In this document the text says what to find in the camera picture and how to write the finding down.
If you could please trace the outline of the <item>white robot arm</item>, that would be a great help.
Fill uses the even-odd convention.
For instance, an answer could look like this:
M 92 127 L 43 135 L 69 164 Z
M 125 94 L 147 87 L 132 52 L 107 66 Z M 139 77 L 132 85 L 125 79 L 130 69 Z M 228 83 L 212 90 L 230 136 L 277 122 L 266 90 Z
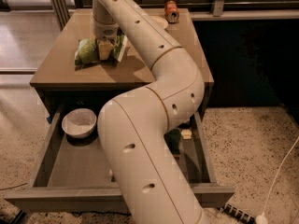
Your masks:
M 98 132 L 136 224 L 209 224 L 164 136 L 202 103 L 198 65 L 133 0 L 98 0 L 127 35 L 154 82 L 108 101 Z

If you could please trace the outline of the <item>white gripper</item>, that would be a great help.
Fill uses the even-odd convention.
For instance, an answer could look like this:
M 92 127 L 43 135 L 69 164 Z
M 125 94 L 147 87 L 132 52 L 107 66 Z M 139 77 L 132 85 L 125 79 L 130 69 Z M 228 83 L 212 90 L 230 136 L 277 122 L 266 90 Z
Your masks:
M 100 39 L 98 41 L 99 59 L 101 61 L 107 60 L 113 50 L 113 44 L 110 40 L 117 37 L 119 26 L 117 23 L 104 24 L 92 18 L 92 28 L 95 38 Z

